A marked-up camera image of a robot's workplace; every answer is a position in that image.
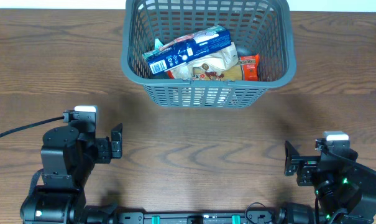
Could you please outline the teal snack packet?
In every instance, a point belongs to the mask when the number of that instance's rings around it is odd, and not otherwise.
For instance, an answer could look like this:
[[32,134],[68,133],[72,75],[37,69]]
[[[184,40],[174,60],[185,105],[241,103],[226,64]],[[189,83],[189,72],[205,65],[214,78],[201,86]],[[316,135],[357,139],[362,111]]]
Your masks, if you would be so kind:
[[163,46],[163,43],[159,39],[155,39],[155,49],[159,49]]

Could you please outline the colourful tissue multipack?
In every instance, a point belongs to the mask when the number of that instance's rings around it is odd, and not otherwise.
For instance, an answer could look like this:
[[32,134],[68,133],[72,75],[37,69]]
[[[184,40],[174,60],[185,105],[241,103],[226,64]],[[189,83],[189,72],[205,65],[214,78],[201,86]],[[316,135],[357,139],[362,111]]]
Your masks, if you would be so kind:
[[231,45],[230,32],[222,26],[187,34],[152,51],[143,53],[153,75],[191,62]]

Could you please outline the red spaghetti packet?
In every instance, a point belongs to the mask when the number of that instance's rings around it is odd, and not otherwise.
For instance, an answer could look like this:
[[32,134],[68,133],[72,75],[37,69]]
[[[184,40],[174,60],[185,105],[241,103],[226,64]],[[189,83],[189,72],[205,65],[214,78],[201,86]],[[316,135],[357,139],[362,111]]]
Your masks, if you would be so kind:
[[222,80],[212,81],[258,81],[259,54],[238,58],[238,63],[235,66],[223,72]]

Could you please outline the beige paper pouch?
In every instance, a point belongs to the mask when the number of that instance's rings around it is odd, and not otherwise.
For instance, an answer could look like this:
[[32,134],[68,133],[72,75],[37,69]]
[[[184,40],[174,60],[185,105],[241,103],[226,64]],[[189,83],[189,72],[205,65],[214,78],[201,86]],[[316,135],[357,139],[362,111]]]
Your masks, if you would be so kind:
[[232,42],[230,46],[217,52],[171,68],[166,74],[171,79],[222,80],[223,72],[235,66],[238,59],[236,46]]

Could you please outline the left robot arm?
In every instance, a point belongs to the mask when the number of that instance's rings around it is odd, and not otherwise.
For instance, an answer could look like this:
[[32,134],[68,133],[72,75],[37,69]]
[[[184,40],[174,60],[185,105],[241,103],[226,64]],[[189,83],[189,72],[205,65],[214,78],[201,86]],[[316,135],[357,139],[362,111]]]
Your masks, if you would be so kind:
[[117,205],[87,206],[84,188],[96,164],[121,158],[123,125],[97,138],[95,112],[66,110],[62,118],[65,125],[42,138],[43,167],[21,205],[23,223],[117,223]]

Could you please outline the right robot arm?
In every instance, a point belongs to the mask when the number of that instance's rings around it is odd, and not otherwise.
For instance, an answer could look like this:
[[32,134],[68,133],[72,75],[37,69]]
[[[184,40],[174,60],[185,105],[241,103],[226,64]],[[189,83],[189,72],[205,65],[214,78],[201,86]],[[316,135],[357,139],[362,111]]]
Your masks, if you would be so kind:
[[362,223],[376,215],[376,171],[357,163],[358,153],[348,140],[315,141],[318,156],[301,156],[285,142],[286,176],[314,189],[315,206],[284,203],[275,223]]

